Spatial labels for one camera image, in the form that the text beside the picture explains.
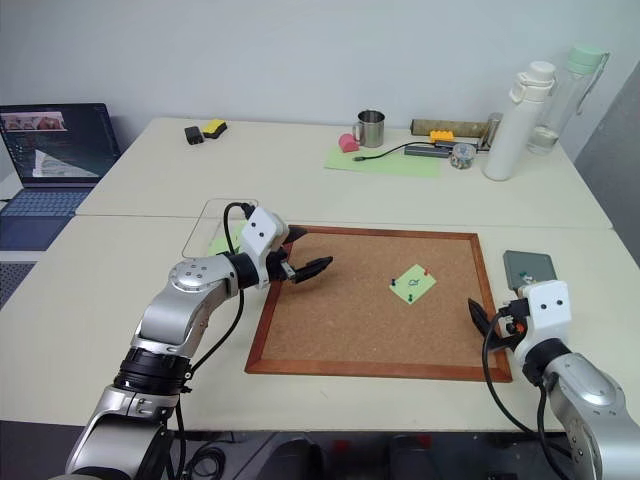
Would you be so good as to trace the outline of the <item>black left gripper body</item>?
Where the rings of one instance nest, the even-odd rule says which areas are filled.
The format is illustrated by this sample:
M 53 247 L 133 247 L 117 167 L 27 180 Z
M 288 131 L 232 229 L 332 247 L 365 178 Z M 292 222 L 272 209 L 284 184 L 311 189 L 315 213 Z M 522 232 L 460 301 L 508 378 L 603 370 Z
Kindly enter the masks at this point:
M 285 232 L 278 236 L 266 257 L 266 270 L 271 282 L 293 281 L 296 277 L 294 268 L 288 263 L 288 251 L 286 246 L 296 240 L 296 228 L 288 226 Z

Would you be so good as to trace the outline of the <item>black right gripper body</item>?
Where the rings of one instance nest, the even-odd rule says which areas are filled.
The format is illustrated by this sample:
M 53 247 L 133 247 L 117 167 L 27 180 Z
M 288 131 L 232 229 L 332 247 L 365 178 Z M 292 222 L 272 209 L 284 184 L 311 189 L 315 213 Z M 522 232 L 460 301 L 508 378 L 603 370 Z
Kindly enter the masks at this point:
M 515 349 L 524 339 L 528 326 L 527 317 L 530 309 L 528 300 L 525 298 L 511 301 L 508 305 L 498 310 L 499 317 L 504 318 L 507 334 L 503 336 L 499 344 L 502 348 Z

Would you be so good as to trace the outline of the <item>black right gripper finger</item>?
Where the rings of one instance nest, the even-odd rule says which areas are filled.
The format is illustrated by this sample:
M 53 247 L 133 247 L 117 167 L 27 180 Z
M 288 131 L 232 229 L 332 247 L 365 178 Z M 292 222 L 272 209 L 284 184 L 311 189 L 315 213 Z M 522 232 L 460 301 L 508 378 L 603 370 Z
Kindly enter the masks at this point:
M 467 299 L 471 320 L 481 335 L 488 335 L 491 331 L 491 321 L 485 309 L 472 298 Z
M 515 351 L 519 344 L 519 335 L 510 334 L 505 337 L 500 337 L 494 330 L 490 330 L 486 333 L 482 346 L 482 357 L 487 357 L 491 352 L 498 352 L 503 350 Z

